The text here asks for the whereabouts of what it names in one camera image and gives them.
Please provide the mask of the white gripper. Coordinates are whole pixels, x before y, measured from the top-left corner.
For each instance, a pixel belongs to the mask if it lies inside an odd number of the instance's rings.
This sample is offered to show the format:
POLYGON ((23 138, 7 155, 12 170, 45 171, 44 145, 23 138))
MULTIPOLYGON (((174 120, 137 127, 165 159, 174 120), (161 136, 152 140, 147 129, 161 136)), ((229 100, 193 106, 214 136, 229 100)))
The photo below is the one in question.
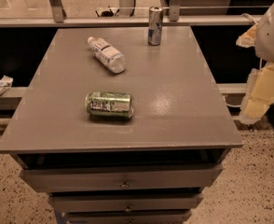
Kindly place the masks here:
POLYGON ((255 46, 255 54, 267 62, 261 69, 253 69, 248 76, 246 94, 240 106, 240 122, 255 124, 274 104, 274 3, 253 25, 238 37, 236 45, 255 46))

